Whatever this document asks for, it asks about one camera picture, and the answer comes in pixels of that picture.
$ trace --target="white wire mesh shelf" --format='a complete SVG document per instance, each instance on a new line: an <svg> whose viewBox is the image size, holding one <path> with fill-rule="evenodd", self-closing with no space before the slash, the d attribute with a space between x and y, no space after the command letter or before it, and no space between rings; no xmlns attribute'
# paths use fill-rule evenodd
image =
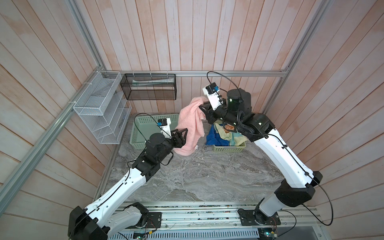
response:
<svg viewBox="0 0 384 240"><path fill-rule="evenodd" d="M73 107L101 144L120 143L132 109L124 92L114 94L120 82L120 72L98 72Z"/></svg>
<svg viewBox="0 0 384 240"><path fill-rule="evenodd" d="M104 115L79 115L95 138L101 144L119 144L122 129L125 128L127 116L132 106L125 108L127 100L123 98L123 92L118 92L111 98Z"/></svg>
<svg viewBox="0 0 384 240"><path fill-rule="evenodd" d="M101 144L119 144L122 134L124 132L124 128L127 125L128 116L131 113L132 106L129 108L123 108L121 114L116 121L116 126L112 133L105 135L103 137L98 138L99 143Z"/></svg>
<svg viewBox="0 0 384 240"><path fill-rule="evenodd" d="M120 72L98 72L73 109L78 115L102 116L120 82Z"/></svg>

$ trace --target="laundry basket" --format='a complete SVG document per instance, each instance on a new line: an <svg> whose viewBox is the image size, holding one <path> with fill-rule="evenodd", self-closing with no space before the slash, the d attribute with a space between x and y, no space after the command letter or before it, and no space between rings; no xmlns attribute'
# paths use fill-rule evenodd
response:
<svg viewBox="0 0 384 240"><path fill-rule="evenodd" d="M240 146L216 146L214 145L214 152L242 152L245 148L245 142Z"/></svg>
<svg viewBox="0 0 384 240"><path fill-rule="evenodd" d="M177 122L179 120L179 114L164 114L164 115L152 115L152 117L157 121L160 118L170 118L171 124L170 129L174 130L177 127ZM148 140L149 137L156 133L160 132L160 128L157 126L157 122L153 121L153 119L146 116L138 116L135 118L135 123L137 127L140 129L140 132L145 136ZM145 139L141 135L135 124L133 124L131 139L129 140L129 144L131 144L135 149L144 149L145 148Z"/></svg>

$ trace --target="black mounting plate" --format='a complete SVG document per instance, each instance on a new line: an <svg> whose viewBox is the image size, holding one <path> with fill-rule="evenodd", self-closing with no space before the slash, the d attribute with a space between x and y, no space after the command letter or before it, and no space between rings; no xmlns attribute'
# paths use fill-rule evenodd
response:
<svg viewBox="0 0 384 240"><path fill-rule="evenodd" d="M256 222L255 217L253 216L254 210L241 210L239 216L240 222L242 226L259 226L259 224ZM274 225L281 225L280 217L275 212L275 214L272 215L267 221L267 224L264 226L274 226Z"/></svg>
<svg viewBox="0 0 384 240"><path fill-rule="evenodd" d="M148 221L147 221L147 225L145 227L142 227L142 228L137 228L136 226L130 226L130 227L127 227L127 228L134 228L136 230L140 230L140 229L145 229L145 228L160 228L161 227L161 212L149 212L148 213Z"/></svg>

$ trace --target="pink towel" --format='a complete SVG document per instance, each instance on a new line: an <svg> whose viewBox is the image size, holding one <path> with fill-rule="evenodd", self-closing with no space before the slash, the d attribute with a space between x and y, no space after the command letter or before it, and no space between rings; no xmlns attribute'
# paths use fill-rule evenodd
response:
<svg viewBox="0 0 384 240"><path fill-rule="evenodd" d="M176 129L182 130L188 128L187 140L182 148L174 148L175 153L182 156L188 156L196 150L197 141L204 136L202 120L205 120L205 114L199 108L201 104L208 101L205 97L193 98L191 103L181 109L179 114L179 123Z"/></svg>

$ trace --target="marble table surface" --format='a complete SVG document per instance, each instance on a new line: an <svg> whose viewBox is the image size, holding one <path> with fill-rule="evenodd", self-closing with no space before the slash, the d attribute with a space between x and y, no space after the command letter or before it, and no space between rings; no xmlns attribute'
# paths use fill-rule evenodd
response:
<svg viewBox="0 0 384 240"><path fill-rule="evenodd" d="M127 161L141 152L129 144L134 116L128 120L105 191L128 171ZM209 129L210 125L204 122L205 135ZM258 202L274 192L283 180L269 157L249 141L240 153L215 153L205 142L205 137L200 138L198 149L187 157L174 154L170 164L161 165L155 176L127 201Z"/></svg>

